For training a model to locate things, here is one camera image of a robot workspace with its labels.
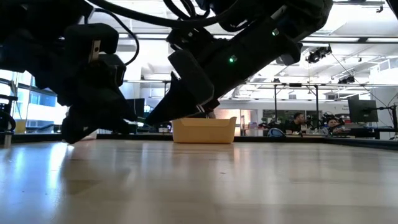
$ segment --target ceiling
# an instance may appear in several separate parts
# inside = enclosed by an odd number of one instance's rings
[[[111,1],[120,6],[144,12],[153,16],[176,19],[167,9],[163,1],[160,0],[133,0],[133,1]],[[183,9],[179,1],[175,4]],[[379,6],[348,6],[334,5],[330,12],[330,17],[324,28],[315,35],[329,36],[380,36],[398,37],[398,20],[393,12],[384,5],[381,13],[376,13]],[[131,30],[137,34],[168,34],[170,29],[167,27],[155,26],[139,21],[120,17]],[[126,33],[119,24],[106,14],[94,14],[90,22],[103,22],[113,26],[120,33]],[[214,35],[229,34],[219,25],[207,27]],[[124,45],[134,45],[133,41],[124,40]],[[142,60],[142,78],[151,80],[168,79],[172,66],[167,60],[168,54],[172,51],[168,47],[163,47],[162,51],[153,49],[154,40],[142,44],[141,52],[146,56]],[[302,59],[299,63],[286,67],[271,63],[260,72],[255,74],[252,82],[271,82],[273,78],[283,79],[283,82],[313,82],[328,83],[337,82],[339,77],[347,74],[346,70],[355,74],[358,78],[369,76],[369,68],[386,61],[388,58],[398,57],[398,44],[331,44],[333,55],[316,64],[309,65],[305,61],[308,51],[314,47],[304,47],[302,49]]]

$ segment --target wall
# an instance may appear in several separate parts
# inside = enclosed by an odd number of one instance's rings
[[[372,84],[398,84],[397,77],[398,68],[387,69],[383,71],[379,71],[379,67],[375,66],[371,69],[371,74],[369,76],[369,81]],[[397,104],[398,105],[398,88],[375,88],[371,90],[373,100],[376,100],[377,107],[385,107],[391,101],[390,105]],[[379,116],[380,122],[377,123],[378,126],[393,126],[392,120],[390,119],[390,114],[388,110],[377,111],[377,115]],[[394,136],[394,133],[381,133],[381,139],[388,140]]]
[[[391,101],[389,106],[394,104],[398,105],[398,88],[376,88],[372,90],[374,96],[376,96],[382,103],[373,97],[373,100],[376,100],[377,107],[385,107]],[[388,110],[380,110],[377,111],[377,115],[379,116],[379,121],[377,123],[378,126],[393,126],[391,116]],[[381,133],[381,139],[388,140],[394,136],[394,133]]]
[[[135,52],[117,52],[123,62],[129,61]],[[127,66],[124,80],[140,80],[143,67],[147,67],[149,62],[168,64],[169,45],[166,41],[160,40],[141,40],[138,57]]]
[[[27,119],[38,121],[54,121],[54,124],[62,124],[67,112],[66,106],[56,104],[52,106],[42,106],[29,103],[27,108]]]
[[[136,99],[140,98],[140,83],[123,83],[121,87],[119,87],[125,99]]]
[[[155,108],[162,100],[160,97],[164,96],[164,88],[141,88],[140,95],[142,98],[145,98],[146,105]]]

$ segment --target computer monitor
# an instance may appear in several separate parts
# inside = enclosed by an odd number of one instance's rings
[[[138,117],[144,117],[145,99],[127,99],[127,102]]]
[[[378,122],[375,100],[348,100],[351,122]]]

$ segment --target table surface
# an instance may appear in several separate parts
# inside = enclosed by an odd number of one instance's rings
[[[329,144],[21,144],[0,149],[0,220],[395,224],[397,161]]]

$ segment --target ceiling light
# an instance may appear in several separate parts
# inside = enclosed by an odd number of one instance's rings
[[[398,44],[398,38],[369,38],[366,42],[382,42],[382,43]]]
[[[305,59],[308,63],[317,63],[327,55],[332,54],[330,46],[319,47],[316,50],[310,51],[310,55]]]
[[[324,42],[324,43],[339,43],[339,42],[357,42],[357,37],[306,37],[303,42]]]
[[[233,37],[234,37],[233,35],[215,35],[214,36],[214,38],[217,38],[217,39],[227,39],[227,40],[230,40]]]
[[[167,34],[137,34],[138,39],[159,39],[165,40],[167,38]]]
[[[162,80],[127,80],[129,83],[163,83]]]
[[[119,34],[119,38],[129,38],[129,34]]]
[[[321,43],[303,43],[303,47],[328,47],[329,44],[321,44]]]

